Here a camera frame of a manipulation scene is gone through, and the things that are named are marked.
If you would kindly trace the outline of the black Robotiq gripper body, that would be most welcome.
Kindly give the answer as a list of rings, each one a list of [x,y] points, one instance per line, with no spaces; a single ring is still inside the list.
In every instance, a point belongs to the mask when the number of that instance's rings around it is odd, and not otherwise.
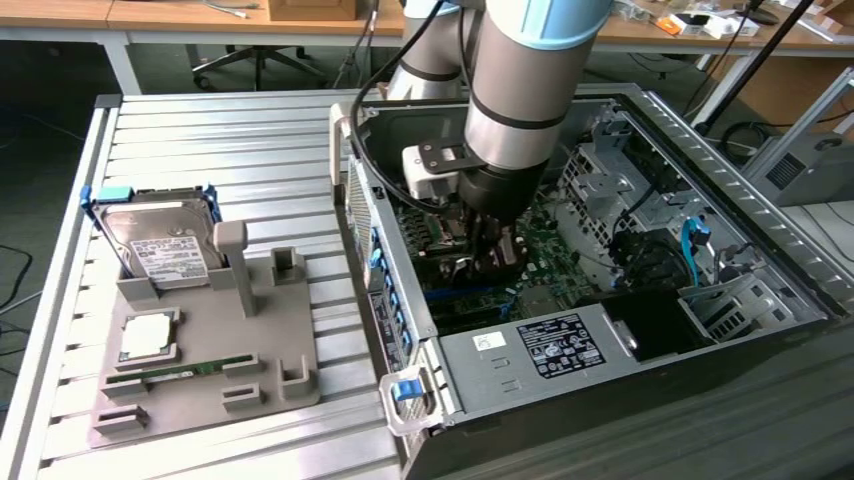
[[[464,170],[458,187],[464,203],[504,225],[514,224],[534,201],[546,166],[544,162],[521,170],[493,165]]]

